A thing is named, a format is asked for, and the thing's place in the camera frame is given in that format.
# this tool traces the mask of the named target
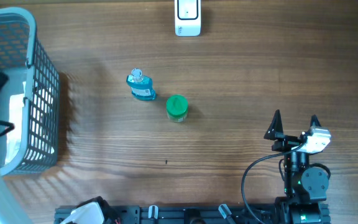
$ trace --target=gray wire basket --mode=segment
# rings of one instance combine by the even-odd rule
[[[25,9],[0,9],[0,70],[9,76],[0,92],[0,120],[16,127],[0,137],[0,173],[42,172],[57,161],[60,81]]]

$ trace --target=wood grain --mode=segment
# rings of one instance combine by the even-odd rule
[[[204,1],[199,37],[175,35],[172,2],[25,5],[62,78],[59,161],[7,185],[35,223],[102,196],[112,205],[241,203],[245,168],[271,154],[276,109],[298,135],[331,130],[313,156],[333,173],[333,223],[358,223],[358,1]],[[158,99],[133,99],[134,68]],[[165,101],[188,98],[186,123]],[[283,195],[277,163],[250,172],[251,202]]]
[[[96,3],[96,2],[157,2],[171,0],[0,0],[0,5],[14,4],[56,4],[56,3]]]

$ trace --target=black cable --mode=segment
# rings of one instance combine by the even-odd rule
[[[246,169],[246,171],[244,172],[244,174],[242,175],[242,180],[241,180],[241,194],[242,194],[242,199],[244,201],[244,204],[245,206],[247,207],[249,213],[261,224],[265,224],[264,222],[262,222],[261,220],[258,219],[258,217],[256,217],[256,215],[253,213],[253,211],[251,210],[251,208],[249,207],[249,204],[247,203],[247,199],[246,199],[246,193],[244,192],[244,184],[246,182],[246,176],[248,174],[248,171],[251,170],[251,168],[256,165],[258,162],[262,162],[266,159],[271,159],[271,158],[274,158],[274,157],[278,157],[278,156],[285,156],[289,153],[293,153],[297,150],[299,150],[300,148],[302,148],[305,144],[300,144],[298,147],[290,150],[290,151],[287,151],[287,152],[281,152],[281,153],[278,153],[278,154],[273,154],[273,155],[270,155],[270,156],[265,156],[265,157],[262,157],[258,160],[256,160],[255,162],[253,162],[251,165],[248,166],[248,168]]]
[[[322,165],[322,164],[319,164],[319,163],[315,163],[315,164],[312,164],[312,165],[309,165],[309,167],[319,167],[319,168],[322,168],[323,170],[325,170],[328,174],[328,180],[329,178],[331,177],[331,171],[329,171],[329,168]]]
[[[284,161],[284,159],[280,159],[280,162],[278,162],[278,169],[279,169],[279,171],[280,171],[281,179],[283,179],[283,181],[285,181],[285,180],[284,180],[283,171],[281,170],[281,163],[282,163],[283,161]]]
[[[15,129],[15,125],[7,121],[0,121],[0,125],[7,127],[4,131],[0,133],[0,137]]]

